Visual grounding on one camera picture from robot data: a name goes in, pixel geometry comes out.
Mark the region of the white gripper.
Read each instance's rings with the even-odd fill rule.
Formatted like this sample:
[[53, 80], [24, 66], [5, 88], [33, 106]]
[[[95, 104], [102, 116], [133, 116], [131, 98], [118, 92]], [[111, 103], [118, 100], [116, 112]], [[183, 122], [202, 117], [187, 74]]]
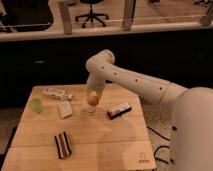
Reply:
[[95, 91], [97, 93], [98, 99], [101, 99], [103, 90], [105, 88], [106, 81], [99, 77], [96, 77], [93, 74], [88, 76], [86, 87], [87, 87], [87, 94]]

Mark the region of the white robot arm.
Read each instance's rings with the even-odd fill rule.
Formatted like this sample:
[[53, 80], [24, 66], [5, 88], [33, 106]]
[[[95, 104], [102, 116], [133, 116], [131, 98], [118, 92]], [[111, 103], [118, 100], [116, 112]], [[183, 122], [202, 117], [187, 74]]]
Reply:
[[213, 171], [213, 89], [186, 88], [114, 65], [102, 50], [86, 62], [87, 91], [102, 93], [107, 81], [171, 112], [169, 171]]

